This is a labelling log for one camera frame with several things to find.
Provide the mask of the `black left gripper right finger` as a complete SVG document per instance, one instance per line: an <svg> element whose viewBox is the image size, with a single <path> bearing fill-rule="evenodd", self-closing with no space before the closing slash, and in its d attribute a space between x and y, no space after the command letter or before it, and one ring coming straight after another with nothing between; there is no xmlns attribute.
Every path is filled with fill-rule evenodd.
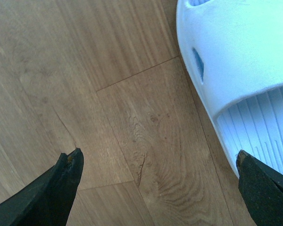
<svg viewBox="0 0 283 226"><path fill-rule="evenodd" d="M283 226L283 174L240 150L238 188L257 226Z"/></svg>

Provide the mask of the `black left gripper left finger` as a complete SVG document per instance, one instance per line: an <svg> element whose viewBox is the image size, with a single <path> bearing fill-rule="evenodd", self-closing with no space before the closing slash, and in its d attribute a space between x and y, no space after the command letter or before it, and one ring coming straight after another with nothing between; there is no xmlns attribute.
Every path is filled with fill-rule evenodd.
<svg viewBox="0 0 283 226"><path fill-rule="evenodd" d="M65 226L84 165L80 148L0 204L0 226Z"/></svg>

